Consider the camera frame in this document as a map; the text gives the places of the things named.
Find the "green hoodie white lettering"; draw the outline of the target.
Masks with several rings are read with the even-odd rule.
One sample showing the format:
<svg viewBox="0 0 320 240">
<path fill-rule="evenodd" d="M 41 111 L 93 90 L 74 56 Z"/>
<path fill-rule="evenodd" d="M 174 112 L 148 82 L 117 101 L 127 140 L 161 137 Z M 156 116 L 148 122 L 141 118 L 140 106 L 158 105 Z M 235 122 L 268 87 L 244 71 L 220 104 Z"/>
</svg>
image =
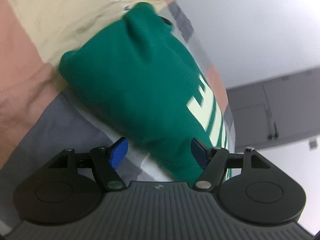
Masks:
<svg viewBox="0 0 320 240">
<path fill-rule="evenodd" d="M 219 104 L 173 25 L 145 2 L 64 53 L 60 75 L 96 115 L 146 150 L 178 181 L 195 183 L 203 169 L 191 141 L 227 147 Z"/>
</svg>

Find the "grey door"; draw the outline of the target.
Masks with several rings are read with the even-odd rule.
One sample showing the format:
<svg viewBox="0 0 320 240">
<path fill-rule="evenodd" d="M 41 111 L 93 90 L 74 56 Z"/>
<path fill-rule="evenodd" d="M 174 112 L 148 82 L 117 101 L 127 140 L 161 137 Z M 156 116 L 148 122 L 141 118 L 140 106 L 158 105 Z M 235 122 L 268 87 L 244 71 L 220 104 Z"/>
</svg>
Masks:
<svg viewBox="0 0 320 240">
<path fill-rule="evenodd" d="M 235 150 L 279 146 L 319 135 L 319 68 L 227 90 Z M 279 138 L 268 140 L 268 121 Z"/>
</svg>

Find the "pastel checkered bed sheet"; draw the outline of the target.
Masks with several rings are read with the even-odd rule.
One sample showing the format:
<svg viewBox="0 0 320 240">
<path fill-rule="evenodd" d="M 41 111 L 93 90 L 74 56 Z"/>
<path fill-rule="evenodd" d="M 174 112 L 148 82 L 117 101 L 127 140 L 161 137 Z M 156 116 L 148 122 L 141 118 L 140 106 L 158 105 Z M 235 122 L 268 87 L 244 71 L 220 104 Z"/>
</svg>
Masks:
<svg viewBox="0 0 320 240">
<path fill-rule="evenodd" d="M 176 0 L 1 0 L 1 235 L 18 226 L 16 186 L 67 145 L 79 152 L 119 138 L 71 93 L 57 67 L 138 2 L 173 23 L 223 107 L 228 149 L 235 128 L 220 74 Z"/>
</svg>

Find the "grey wall switch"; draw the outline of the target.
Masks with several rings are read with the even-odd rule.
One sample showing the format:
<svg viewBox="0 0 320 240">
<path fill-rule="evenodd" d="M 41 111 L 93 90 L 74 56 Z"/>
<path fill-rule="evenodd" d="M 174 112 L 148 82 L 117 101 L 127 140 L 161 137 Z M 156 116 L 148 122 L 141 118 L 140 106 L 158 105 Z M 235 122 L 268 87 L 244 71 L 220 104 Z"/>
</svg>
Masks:
<svg viewBox="0 0 320 240">
<path fill-rule="evenodd" d="M 318 140 L 317 138 L 309 139 L 309 150 L 314 151 L 318 148 Z"/>
</svg>

